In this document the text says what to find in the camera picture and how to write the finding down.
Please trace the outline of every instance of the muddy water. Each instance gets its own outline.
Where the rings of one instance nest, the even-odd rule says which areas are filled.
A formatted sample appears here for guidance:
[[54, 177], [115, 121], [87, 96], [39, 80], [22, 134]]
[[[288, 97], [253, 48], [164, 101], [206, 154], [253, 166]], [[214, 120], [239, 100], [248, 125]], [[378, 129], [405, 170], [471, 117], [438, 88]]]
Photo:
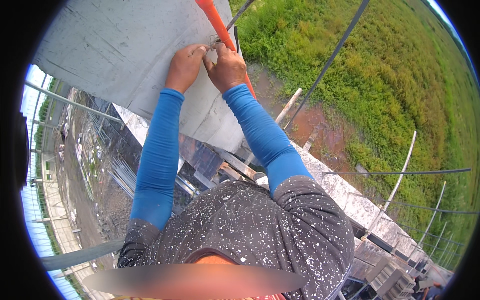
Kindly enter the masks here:
[[[279, 99], [276, 96], [282, 83], [269, 76], [265, 70], [259, 73], [253, 83], [258, 102], [273, 118], [276, 118], [283, 109], [282, 103], [288, 102], [288, 99]], [[296, 109], [293, 107], [288, 112], [289, 117], [286, 119], [289, 120]], [[335, 116], [331, 120], [333, 120], [332, 123], [327, 121], [322, 105], [318, 104], [309, 108], [304, 106], [295, 117], [288, 136], [303, 147], [312, 133], [317, 134], [309, 152], [332, 170], [348, 172], [350, 170], [345, 141], [353, 134], [354, 130], [339, 116]]]

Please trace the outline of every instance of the red object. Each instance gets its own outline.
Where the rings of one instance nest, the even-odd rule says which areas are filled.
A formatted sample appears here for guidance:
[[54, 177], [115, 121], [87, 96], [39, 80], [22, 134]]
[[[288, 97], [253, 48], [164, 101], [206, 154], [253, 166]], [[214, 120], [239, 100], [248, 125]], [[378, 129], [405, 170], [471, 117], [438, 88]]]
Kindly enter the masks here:
[[[233, 51], [237, 51], [235, 48], [235, 45], [233, 44], [232, 39], [230, 38], [230, 35], [228, 34], [227, 28], [223, 24], [222, 18], [220, 18], [220, 15], [218, 14], [218, 11], [215, 8], [215, 5], [213, 5], [213, 0], [195, 0], [195, 2], [198, 4], [198, 6], [204, 11], [206, 14], [208, 20], [212, 24], [213, 28], [216, 31], [216, 34], [218, 34], [218, 37], [222, 41], [222, 43], [227, 46], [227, 48], [230, 48]], [[248, 78], [248, 74], [245, 73], [245, 83], [248, 86], [248, 89], [253, 95], [253, 98], [257, 98], [255, 95], [255, 92], [253, 91], [252, 84], [250, 83], [250, 78]]]

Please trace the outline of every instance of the worker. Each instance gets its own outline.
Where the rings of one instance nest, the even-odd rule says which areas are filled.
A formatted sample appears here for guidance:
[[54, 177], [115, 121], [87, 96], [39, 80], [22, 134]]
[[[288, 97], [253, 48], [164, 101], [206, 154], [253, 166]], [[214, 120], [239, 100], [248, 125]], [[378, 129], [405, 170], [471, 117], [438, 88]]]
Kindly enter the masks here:
[[439, 300], [443, 292], [444, 287], [440, 283], [434, 281], [433, 286], [425, 288], [423, 291], [422, 300]]
[[[146, 264], [239, 264], [294, 272], [308, 279], [272, 299], [333, 299], [348, 277], [354, 240], [350, 222], [313, 179], [288, 137], [253, 98], [246, 65], [223, 43], [189, 45], [171, 60], [137, 174], [127, 236], [118, 267]], [[201, 64], [237, 118], [269, 191], [225, 181], [171, 216], [179, 155], [183, 93]]]

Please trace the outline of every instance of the blue sleeve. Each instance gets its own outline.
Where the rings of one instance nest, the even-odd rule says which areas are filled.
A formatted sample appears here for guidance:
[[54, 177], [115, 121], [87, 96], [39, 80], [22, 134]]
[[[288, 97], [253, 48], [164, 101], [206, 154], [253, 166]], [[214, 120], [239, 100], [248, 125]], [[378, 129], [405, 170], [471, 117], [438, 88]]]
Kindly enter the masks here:
[[253, 98], [246, 84], [229, 89], [223, 98], [237, 117], [253, 154], [266, 169], [271, 195], [287, 178], [295, 175], [313, 178], [287, 135]]
[[162, 230], [171, 216], [179, 158], [179, 120], [183, 95], [164, 88], [145, 140], [130, 219]]

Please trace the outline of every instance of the shoe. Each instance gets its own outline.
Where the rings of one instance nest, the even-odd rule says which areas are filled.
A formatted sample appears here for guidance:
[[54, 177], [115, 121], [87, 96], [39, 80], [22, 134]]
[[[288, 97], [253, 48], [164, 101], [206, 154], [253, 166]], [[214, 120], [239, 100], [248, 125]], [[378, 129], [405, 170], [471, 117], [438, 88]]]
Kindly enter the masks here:
[[225, 181], [230, 181], [230, 178], [228, 178], [227, 175], [220, 176], [220, 179], [218, 180], [218, 182], [222, 183], [222, 182], [225, 182]]
[[258, 185], [268, 186], [268, 177], [263, 172], [255, 173], [255, 175], [253, 176], [253, 181], [255, 181], [255, 183], [258, 184]]

